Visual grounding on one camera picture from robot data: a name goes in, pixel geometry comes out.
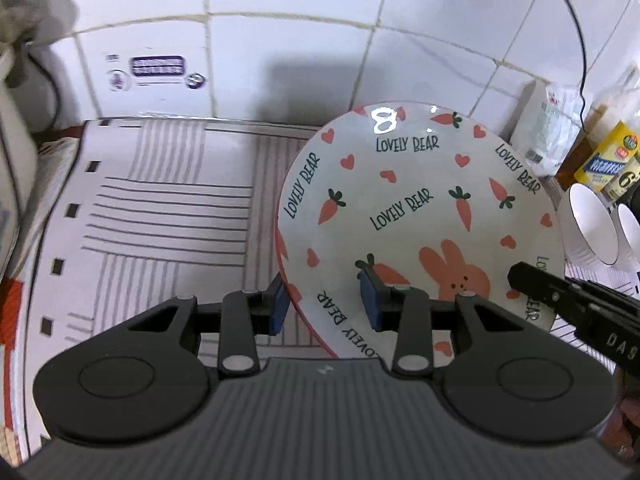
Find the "hanging metal ladle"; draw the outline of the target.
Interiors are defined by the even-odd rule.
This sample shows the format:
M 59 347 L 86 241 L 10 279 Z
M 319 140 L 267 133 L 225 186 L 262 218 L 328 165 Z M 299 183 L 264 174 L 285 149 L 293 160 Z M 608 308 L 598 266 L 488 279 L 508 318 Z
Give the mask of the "hanging metal ladle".
M 18 88 L 26 80 L 27 53 L 34 41 L 61 39 L 77 18 L 73 0 L 1 0 L 1 42 L 14 54 L 6 85 Z

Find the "yellow label cooking wine bottle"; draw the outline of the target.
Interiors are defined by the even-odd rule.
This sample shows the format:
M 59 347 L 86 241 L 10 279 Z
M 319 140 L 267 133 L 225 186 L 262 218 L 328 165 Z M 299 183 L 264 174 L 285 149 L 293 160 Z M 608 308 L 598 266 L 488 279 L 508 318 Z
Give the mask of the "yellow label cooking wine bottle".
M 639 63 L 590 105 L 584 132 L 556 174 L 563 191 L 580 183 L 602 191 L 639 153 Z

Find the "white salt bag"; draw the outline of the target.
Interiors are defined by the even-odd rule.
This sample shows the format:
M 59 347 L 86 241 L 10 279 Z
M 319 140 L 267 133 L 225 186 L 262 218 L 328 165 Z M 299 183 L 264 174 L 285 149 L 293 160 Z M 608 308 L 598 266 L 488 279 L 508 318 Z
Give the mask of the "white salt bag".
M 574 87 L 534 81 L 510 143 L 537 177 L 555 176 L 582 131 L 589 101 Z

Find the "red striped cloth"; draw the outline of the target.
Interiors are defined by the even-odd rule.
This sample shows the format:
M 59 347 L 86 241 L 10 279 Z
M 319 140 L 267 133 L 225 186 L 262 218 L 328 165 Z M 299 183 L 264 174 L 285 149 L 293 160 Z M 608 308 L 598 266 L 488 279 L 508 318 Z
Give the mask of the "red striped cloth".
M 4 278 L 1 282 L 1 350 L 2 371 L 2 408 L 3 426 L 14 429 L 11 400 L 12 358 L 16 347 L 18 319 L 23 296 L 24 283 L 13 278 Z

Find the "blue wall sticker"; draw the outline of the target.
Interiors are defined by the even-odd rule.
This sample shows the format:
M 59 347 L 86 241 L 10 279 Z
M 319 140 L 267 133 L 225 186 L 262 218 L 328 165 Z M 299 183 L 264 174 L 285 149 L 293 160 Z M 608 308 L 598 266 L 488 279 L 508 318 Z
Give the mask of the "blue wall sticker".
M 138 55 L 125 58 L 123 55 L 110 54 L 105 61 L 106 82 L 114 92 L 130 91 L 134 87 L 176 84 L 198 90 L 207 82 L 202 73 L 189 70 L 188 62 L 182 55 Z

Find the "large white ribbed bowl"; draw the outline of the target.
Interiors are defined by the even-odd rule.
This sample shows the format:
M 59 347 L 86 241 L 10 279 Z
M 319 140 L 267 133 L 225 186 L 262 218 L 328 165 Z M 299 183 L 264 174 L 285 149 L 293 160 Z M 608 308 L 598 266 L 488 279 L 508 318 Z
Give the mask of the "large white ribbed bowl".
M 558 207 L 565 257 L 575 266 L 614 266 L 620 250 L 617 232 L 600 198 L 590 188 L 573 184 Z

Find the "striped patterned table mat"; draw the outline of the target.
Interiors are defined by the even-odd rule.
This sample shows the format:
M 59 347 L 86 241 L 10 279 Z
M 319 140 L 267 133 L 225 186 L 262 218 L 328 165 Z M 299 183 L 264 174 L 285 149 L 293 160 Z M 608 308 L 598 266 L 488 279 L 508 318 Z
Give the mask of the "striped patterned table mat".
M 47 441 L 32 383 L 48 359 L 175 296 L 217 302 L 280 272 L 274 238 L 288 170 L 318 131 L 190 120 L 92 122 L 50 145 L 36 229 L 10 278 L 24 283 L 12 358 L 14 458 Z M 633 275 L 568 266 L 637 295 Z M 334 356 L 296 307 L 262 359 Z

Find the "white vinegar bottle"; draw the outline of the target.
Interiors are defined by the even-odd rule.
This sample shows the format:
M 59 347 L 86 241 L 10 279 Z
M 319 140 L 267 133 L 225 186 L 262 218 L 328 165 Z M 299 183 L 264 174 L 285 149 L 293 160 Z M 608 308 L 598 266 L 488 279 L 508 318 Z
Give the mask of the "white vinegar bottle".
M 623 166 L 618 174 L 603 188 L 603 199 L 612 204 L 620 200 L 638 181 L 640 174 L 639 154 Z

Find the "white rice cooker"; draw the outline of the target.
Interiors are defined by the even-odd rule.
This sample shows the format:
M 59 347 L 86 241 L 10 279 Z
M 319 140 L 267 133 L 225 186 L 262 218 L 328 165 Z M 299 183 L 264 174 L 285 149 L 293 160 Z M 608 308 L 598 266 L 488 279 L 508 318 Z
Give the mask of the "white rice cooker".
M 1 276 L 6 274 L 37 174 L 37 148 L 6 80 L 14 50 L 1 45 Z

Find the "pink bunny carrot plate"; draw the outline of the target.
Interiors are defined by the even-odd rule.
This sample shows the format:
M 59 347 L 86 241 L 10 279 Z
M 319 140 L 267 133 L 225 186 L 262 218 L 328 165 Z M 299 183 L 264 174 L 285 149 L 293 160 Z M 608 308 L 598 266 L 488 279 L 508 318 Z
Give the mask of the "pink bunny carrot plate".
M 470 290 L 542 330 L 554 321 L 507 278 L 519 262 L 563 274 L 552 201 L 508 142 L 448 108 L 371 104 L 323 126 L 288 170 L 274 238 L 297 311 L 342 359 L 394 353 L 360 299 L 365 264 L 432 299 Z

